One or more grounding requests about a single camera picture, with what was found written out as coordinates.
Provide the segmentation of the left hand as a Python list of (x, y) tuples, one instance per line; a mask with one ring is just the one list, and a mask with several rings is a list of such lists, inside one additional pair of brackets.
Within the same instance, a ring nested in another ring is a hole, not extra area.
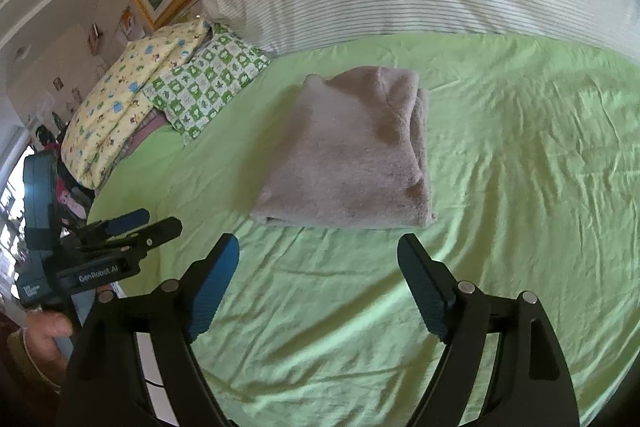
[(72, 322), (61, 312), (35, 309), (26, 313), (26, 352), (35, 368), (53, 384), (62, 384), (68, 363), (56, 340), (68, 338), (73, 332)]

